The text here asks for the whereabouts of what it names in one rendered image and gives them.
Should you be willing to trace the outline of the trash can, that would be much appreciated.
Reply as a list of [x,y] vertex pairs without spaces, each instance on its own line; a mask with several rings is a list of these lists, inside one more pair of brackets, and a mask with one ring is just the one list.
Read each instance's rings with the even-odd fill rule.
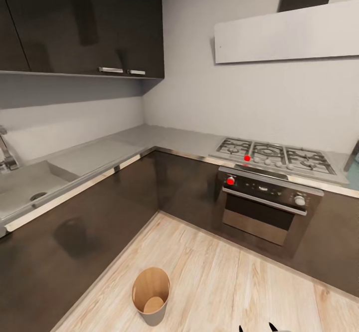
[[132,303],[146,324],[156,327],[165,316],[171,291],[166,272],[158,267],[142,271],[131,289]]

